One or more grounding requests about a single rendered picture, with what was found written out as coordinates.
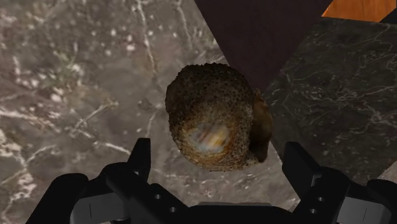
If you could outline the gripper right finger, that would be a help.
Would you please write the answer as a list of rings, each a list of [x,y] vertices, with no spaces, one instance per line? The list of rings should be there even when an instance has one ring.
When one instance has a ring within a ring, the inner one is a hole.
[[[319,165],[298,142],[284,147],[282,171],[300,198],[293,214],[307,224],[397,224],[397,184],[358,184]]]

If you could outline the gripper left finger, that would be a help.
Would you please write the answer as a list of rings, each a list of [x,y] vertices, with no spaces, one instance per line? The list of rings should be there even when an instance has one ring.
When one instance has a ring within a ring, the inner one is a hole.
[[[188,207],[159,184],[149,184],[151,141],[139,138],[126,162],[89,179],[56,177],[25,224],[186,224]]]

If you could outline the brown speckled round bread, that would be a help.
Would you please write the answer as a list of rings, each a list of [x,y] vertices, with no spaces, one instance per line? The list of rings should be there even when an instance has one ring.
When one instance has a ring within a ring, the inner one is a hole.
[[[273,119],[259,89],[226,64],[187,65],[166,90],[169,130],[182,156],[207,171],[238,171],[268,157]]]

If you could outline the dark robot stand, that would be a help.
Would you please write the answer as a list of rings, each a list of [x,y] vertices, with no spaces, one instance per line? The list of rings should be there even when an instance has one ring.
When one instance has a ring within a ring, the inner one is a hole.
[[[332,0],[194,0],[230,67],[265,90]]]

